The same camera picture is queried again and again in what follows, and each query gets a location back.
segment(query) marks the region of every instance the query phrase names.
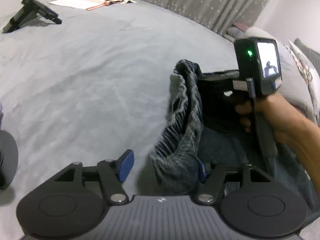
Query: black circular pad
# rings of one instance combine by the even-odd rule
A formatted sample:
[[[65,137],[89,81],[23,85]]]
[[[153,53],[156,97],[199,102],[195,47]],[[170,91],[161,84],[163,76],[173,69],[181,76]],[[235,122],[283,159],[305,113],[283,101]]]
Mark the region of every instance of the black circular pad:
[[[230,226],[259,238],[280,238],[297,232],[308,212],[305,202],[288,190],[259,193],[243,189],[225,196],[220,211]]]
[[[88,232],[101,221],[105,205],[100,197],[81,186],[65,188],[54,193],[50,192],[53,188],[40,186],[19,202],[17,219],[26,234],[37,239],[69,239]]]
[[[0,190],[12,182],[18,167],[18,147],[12,135],[0,130]]]

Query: pillow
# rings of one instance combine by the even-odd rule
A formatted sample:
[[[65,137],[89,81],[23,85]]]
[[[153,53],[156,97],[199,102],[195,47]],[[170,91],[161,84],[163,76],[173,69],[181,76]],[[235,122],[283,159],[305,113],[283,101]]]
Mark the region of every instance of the pillow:
[[[235,39],[244,38],[244,32],[239,30],[237,27],[230,27],[227,29],[227,33]]]
[[[264,37],[276,40],[283,81],[283,84],[279,87],[278,91],[288,102],[296,108],[301,109],[307,118],[316,123],[316,115],[313,109],[308,86],[300,75],[299,69],[286,47],[271,34],[257,27],[249,28],[245,32],[245,36]]]
[[[304,45],[299,38],[296,38],[293,44],[296,45],[303,52],[303,54],[307,56],[307,58],[315,66],[318,74],[320,74],[320,53]]]
[[[307,85],[309,88],[309,93],[311,96],[313,109],[316,113],[317,123],[320,124],[319,114],[320,114],[320,77],[319,74],[315,68],[315,66],[311,63],[311,61],[307,58],[306,55],[303,54],[303,52],[294,45],[291,41],[290,43],[290,49],[294,52],[294,54],[297,56],[298,60],[300,61],[302,65],[302,70],[307,72],[308,78],[307,78]]]

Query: hand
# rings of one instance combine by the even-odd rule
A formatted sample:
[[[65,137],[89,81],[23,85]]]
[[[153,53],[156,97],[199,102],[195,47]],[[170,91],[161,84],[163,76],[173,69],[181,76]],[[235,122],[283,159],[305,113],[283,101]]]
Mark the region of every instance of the hand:
[[[274,130],[277,142],[290,145],[297,127],[303,125],[305,117],[288,103],[279,93],[274,93],[265,98],[258,98],[255,102],[255,110],[263,112],[267,121]],[[236,106],[236,111],[241,115],[252,112],[250,102]],[[248,117],[240,119],[247,132],[250,132],[251,122]]]

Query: blue tab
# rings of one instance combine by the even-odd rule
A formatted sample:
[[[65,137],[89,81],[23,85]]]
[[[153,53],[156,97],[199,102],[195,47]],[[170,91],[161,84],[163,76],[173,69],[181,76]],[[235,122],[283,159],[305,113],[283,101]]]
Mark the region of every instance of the blue tab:
[[[198,177],[199,177],[199,181],[201,183],[204,183],[207,180],[208,174],[205,171],[204,163],[199,158],[197,158],[197,162],[198,162]]]
[[[119,173],[116,174],[116,177],[119,182],[124,182],[127,179],[133,165],[134,165],[134,153],[133,151],[130,151],[128,152],[124,160],[119,164]]]

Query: bed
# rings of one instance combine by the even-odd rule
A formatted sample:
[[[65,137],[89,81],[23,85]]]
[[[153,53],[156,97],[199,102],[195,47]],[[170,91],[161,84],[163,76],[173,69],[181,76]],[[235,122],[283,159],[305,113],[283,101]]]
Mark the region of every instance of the bed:
[[[96,165],[132,149],[127,194],[159,192],[148,154],[166,124],[176,62],[197,62],[202,72],[238,68],[230,41],[142,1],[51,8],[62,25],[37,18],[0,35],[2,129],[19,150],[16,176],[0,192],[1,240],[23,236],[19,200],[72,162]]]

